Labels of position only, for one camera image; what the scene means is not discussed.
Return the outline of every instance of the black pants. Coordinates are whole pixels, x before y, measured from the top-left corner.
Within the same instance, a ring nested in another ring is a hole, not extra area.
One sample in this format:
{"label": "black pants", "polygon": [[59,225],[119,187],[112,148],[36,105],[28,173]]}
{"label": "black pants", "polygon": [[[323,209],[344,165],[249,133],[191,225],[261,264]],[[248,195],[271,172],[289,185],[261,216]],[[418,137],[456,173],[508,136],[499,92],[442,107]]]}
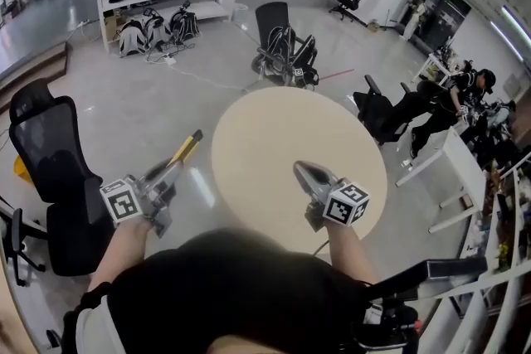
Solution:
{"label": "black pants", "polygon": [[430,111],[432,112],[430,119],[424,125],[412,130],[415,135],[412,149],[418,152],[424,148],[430,134],[439,133],[457,123],[455,113],[439,105],[432,105],[424,96],[411,92],[405,94],[402,100],[395,105],[389,117],[382,124],[381,131],[386,134],[395,133],[402,124],[409,123],[415,117]]}

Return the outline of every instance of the fluorescent light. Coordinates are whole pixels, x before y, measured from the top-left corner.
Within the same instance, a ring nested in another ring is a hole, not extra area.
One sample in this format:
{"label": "fluorescent light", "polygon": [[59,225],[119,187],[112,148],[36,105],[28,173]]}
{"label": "fluorescent light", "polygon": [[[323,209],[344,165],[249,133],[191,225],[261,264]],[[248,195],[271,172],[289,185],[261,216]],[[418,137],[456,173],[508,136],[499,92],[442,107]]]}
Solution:
{"label": "fluorescent light", "polygon": [[513,43],[511,43],[507,36],[503,32],[501,32],[501,30],[496,26],[496,24],[491,21],[490,25],[494,27],[498,34],[501,35],[501,37],[505,40],[505,43],[507,43],[507,45],[511,48],[514,54],[518,57],[518,59],[520,59],[521,62],[524,62],[524,58],[520,55],[520,52],[516,50],[516,47],[513,46]]}
{"label": "fluorescent light", "polygon": [[506,6],[504,6],[501,8],[501,12],[504,14],[507,20],[513,25],[513,27],[516,28],[516,31],[527,42],[529,47],[531,47],[531,37],[529,37],[529,34],[524,30],[522,25],[516,20],[514,15],[511,13],[511,11]]}

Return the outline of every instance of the white round table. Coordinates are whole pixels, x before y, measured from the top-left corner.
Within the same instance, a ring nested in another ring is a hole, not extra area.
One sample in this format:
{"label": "white round table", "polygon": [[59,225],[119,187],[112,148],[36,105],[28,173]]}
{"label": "white round table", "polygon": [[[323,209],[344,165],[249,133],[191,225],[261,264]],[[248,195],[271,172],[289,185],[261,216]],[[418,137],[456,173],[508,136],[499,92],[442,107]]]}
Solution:
{"label": "white round table", "polygon": [[298,160],[368,191],[368,209],[353,225],[360,238],[367,235],[382,214],[387,175],[377,144],[343,106],[308,90],[274,87],[239,99],[216,127],[212,168],[233,213],[286,249],[313,253],[327,235],[304,218],[310,199],[293,173]]}

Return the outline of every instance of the person sitting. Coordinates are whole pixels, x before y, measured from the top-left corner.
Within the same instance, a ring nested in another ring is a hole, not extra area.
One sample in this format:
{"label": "person sitting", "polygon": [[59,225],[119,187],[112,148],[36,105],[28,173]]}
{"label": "person sitting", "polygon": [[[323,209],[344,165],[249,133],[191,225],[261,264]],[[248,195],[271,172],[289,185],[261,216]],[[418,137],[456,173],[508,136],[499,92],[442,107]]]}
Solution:
{"label": "person sitting", "polygon": [[457,119],[462,115],[462,105],[477,107],[485,93],[492,93],[496,76],[491,70],[483,69],[479,72],[459,74],[450,80],[448,90],[433,83],[439,90],[432,97],[417,92],[406,94],[382,124],[382,132],[391,134],[415,117],[432,112],[425,124],[412,130],[410,154],[413,159],[424,148],[431,134],[447,130],[457,123]]}

